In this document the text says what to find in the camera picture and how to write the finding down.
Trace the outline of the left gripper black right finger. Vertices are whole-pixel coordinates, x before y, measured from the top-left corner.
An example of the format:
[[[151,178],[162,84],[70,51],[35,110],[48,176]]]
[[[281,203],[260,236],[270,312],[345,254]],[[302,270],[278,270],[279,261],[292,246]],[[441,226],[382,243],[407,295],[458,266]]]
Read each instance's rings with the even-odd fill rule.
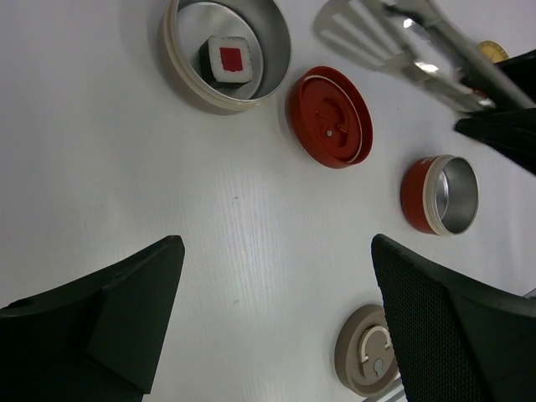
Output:
[[[408,401],[533,401],[535,300],[476,281],[384,234],[376,281]]]

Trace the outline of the sushi roll piece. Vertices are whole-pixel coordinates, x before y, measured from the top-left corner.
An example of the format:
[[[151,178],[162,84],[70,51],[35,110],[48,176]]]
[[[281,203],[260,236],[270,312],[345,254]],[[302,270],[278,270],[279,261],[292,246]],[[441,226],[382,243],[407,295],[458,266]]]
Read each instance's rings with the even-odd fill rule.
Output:
[[[236,89],[253,80],[250,46],[243,37],[208,37],[198,60],[201,77],[214,88]]]

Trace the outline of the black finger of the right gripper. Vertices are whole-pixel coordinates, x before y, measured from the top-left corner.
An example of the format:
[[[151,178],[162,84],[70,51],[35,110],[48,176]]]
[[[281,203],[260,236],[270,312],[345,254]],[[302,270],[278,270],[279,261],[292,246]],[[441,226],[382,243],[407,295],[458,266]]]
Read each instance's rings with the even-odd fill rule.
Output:
[[[535,107],[535,51],[497,63],[473,49],[460,68],[460,83],[495,107]]]
[[[454,130],[499,152],[535,175],[535,109],[474,113]]]

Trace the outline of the steel serving tongs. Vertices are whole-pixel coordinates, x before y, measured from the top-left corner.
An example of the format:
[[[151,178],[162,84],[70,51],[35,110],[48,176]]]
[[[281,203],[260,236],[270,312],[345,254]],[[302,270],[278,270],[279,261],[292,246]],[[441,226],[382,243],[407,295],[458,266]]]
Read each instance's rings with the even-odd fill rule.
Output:
[[[473,85],[462,85],[426,63],[397,18],[410,21]],[[432,1],[329,1],[312,30],[322,44],[357,66],[404,80],[458,114],[535,106]]]

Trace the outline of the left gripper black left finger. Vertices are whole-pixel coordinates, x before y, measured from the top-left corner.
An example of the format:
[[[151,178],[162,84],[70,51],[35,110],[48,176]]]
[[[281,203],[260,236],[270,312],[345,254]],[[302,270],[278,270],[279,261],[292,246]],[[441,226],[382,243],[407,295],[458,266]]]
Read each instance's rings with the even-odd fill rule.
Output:
[[[3,401],[141,401],[150,394],[183,268],[169,235],[1,310]]]

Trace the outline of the beige round lid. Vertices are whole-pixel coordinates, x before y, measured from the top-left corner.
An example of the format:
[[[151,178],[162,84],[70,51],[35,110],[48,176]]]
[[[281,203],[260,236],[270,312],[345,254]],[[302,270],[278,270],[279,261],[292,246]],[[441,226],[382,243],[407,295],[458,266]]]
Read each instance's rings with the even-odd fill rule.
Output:
[[[362,397],[379,397],[399,374],[384,309],[368,304],[343,324],[334,349],[339,381]]]

